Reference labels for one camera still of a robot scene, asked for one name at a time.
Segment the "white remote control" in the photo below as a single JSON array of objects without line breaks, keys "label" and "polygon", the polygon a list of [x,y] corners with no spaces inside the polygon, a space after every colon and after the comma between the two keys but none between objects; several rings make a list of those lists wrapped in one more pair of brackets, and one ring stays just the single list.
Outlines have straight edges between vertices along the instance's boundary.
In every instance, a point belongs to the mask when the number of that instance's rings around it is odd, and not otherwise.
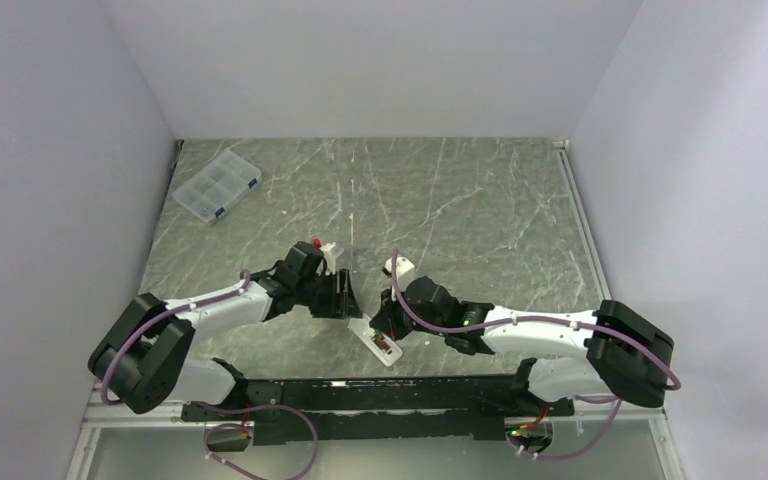
[{"label": "white remote control", "polygon": [[350,318],[348,328],[385,367],[394,366],[403,355],[402,349],[387,335],[375,330],[370,321],[368,315]]}]

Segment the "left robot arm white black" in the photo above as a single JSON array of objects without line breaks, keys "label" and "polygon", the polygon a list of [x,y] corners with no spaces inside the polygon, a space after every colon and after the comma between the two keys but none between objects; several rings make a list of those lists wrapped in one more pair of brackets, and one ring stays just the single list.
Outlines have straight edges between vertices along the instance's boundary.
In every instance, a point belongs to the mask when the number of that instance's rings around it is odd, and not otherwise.
[{"label": "left robot arm white black", "polygon": [[230,286],[183,299],[134,297],[88,359],[101,402],[144,414],[181,401],[224,420],[239,417],[250,404],[248,379],[225,360],[189,358],[190,348],[297,306],[319,319],[361,317],[350,273],[336,265],[340,254],[335,243],[298,241],[270,268],[242,270]]}]

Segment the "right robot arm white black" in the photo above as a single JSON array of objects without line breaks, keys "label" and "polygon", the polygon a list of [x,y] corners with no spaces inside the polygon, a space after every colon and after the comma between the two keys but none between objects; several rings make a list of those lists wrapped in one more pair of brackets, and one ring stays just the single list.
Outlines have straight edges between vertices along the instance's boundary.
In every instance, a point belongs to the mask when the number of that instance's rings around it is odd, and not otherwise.
[{"label": "right robot arm white black", "polygon": [[525,312],[459,300],[423,276],[384,290],[370,325],[393,341],[423,332],[465,355],[522,355],[510,392],[524,415],[579,396],[660,408],[681,387],[670,368],[673,339],[617,300],[581,312]]}]

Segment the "clear plastic compartment box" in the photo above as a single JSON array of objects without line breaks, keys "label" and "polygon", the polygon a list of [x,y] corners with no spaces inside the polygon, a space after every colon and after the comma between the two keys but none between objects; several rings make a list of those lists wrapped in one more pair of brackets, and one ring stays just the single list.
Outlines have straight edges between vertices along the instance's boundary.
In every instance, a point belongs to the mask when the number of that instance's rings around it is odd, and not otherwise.
[{"label": "clear plastic compartment box", "polygon": [[199,220],[212,225],[257,188],[261,177],[257,166],[225,149],[175,189],[172,198]]}]

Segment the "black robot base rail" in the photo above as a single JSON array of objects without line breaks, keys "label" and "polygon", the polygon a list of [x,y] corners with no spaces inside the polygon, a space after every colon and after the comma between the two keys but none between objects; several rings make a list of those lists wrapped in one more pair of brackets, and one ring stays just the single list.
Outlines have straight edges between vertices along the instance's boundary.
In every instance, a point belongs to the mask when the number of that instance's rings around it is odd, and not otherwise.
[{"label": "black robot base rail", "polygon": [[[243,409],[252,408],[245,415]],[[251,380],[212,412],[184,406],[188,423],[253,423],[257,446],[283,445],[311,437],[295,415],[303,412],[322,440],[460,436],[501,440],[516,420],[570,417],[571,400],[542,404],[512,375]]]}]

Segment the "aluminium rail right edge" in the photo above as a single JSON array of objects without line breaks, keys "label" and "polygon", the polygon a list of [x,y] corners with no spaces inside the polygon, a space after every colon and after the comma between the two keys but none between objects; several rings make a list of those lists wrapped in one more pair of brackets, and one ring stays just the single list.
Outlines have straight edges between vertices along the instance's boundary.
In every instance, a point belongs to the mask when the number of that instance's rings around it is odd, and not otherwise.
[{"label": "aluminium rail right edge", "polygon": [[586,257],[590,265],[591,273],[600,297],[603,300],[612,300],[613,295],[608,284],[603,265],[600,259],[598,248],[592,234],[590,223],[587,218],[585,207],[576,183],[572,165],[566,149],[566,144],[561,141],[553,141],[553,151],[557,156],[560,168],[562,170],[565,183],[568,187],[576,222],[581,239],[585,245]]}]

